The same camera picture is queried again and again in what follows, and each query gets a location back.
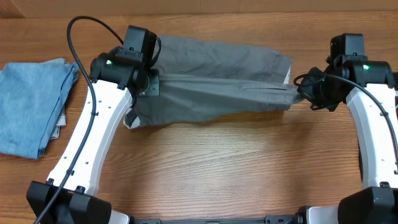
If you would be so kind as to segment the grey shorts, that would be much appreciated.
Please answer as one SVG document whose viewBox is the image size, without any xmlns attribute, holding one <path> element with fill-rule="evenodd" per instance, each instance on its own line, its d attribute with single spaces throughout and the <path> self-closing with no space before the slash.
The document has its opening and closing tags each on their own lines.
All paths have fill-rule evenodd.
<svg viewBox="0 0 398 224">
<path fill-rule="evenodd" d="M 124 115 L 128 129 L 284 111 L 303 100 L 289 83 L 292 58 L 274 49 L 171 35 L 160 41 L 160 94 L 138 97 Z"/>
</svg>

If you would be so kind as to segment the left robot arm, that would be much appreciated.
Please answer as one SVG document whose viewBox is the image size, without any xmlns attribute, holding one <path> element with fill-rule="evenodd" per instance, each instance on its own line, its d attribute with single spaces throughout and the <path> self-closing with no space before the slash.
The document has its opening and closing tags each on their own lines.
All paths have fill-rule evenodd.
<svg viewBox="0 0 398 224">
<path fill-rule="evenodd" d="M 153 66 L 161 41 L 151 31 L 129 26 L 121 46 L 99 54 L 85 75 L 88 92 L 62 158 L 46 182 L 31 182 L 27 200 L 36 223 L 134 223 L 96 195 L 104 160 L 118 124 L 140 95 L 159 95 Z"/>
</svg>

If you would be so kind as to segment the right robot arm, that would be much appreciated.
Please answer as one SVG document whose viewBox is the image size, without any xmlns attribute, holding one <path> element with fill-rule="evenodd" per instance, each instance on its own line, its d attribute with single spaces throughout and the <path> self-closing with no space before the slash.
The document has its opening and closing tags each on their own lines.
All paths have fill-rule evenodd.
<svg viewBox="0 0 398 224">
<path fill-rule="evenodd" d="M 330 40 L 328 66 L 294 79 L 312 110 L 347 105 L 356 126 L 363 188 L 333 207 L 302 207 L 292 223 L 397 223 L 397 74 L 369 60 L 361 34 Z"/>
</svg>

